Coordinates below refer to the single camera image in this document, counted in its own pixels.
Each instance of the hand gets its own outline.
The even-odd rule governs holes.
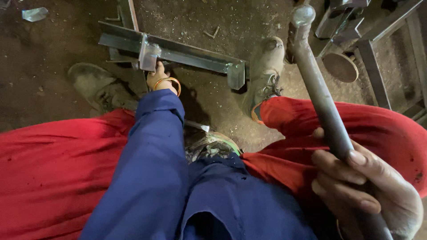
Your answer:
[[[156,65],[156,72],[149,73],[147,76],[147,85],[150,87],[151,90],[153,90],[154,85],[157,83],[158,80],[168,77],[170,77],[170,73],[165,73],[163,63],[161,61],[158,61]],[[172,82],[170,80],[160,82],[157,85],[156,90],[160,89],[170,89],[175,94],[178,94],[176,89],[172,86]]]
[[[318,128],[313,135],[322,137],[324,131]],[[319,170],[311,184],[313,191],[338,219],[348,239],[363,239],[352,208],[371,214],[380,212],[393,239],[412,239],[424,213],[418,192],[384,160],[358,143],[352,143],[354,150],[348,153],[348,165],[324,150],[313,153],[312,161]],[[373,196],[351,186],[363,185],[367,179],[372,182]]]

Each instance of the blue sleeve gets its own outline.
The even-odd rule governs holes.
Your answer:
[[[80,240],[174,239],[188,193],[184,108],[169,89],[139,102],[110,187]]]

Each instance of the hammer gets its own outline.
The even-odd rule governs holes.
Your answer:
[[[285,58],[288,63],[297,64],[320,125],[325,130],[330,151],[343,161],[349,150],[354,148],[308,44],[315,16],[316,12],[310,5],[304,4],[293,10]],[[369,182],[363,186],[367,192],[369,188]],[[365,240],[393,240],[381,214],[368,214],[358,208],[354,208],[353,213]]]

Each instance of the blue work uniform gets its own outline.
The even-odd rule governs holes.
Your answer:
[[[294,197],[236,154],[187,164],[184,108],[171,90],[148,93],[135,118],[80,240],[316,239]]]

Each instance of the round metal disc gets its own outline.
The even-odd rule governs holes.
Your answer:
[[[343,54],[329,53],[323,58],[326,70],[339,81],[354,82],[359,77],[354,62]]]

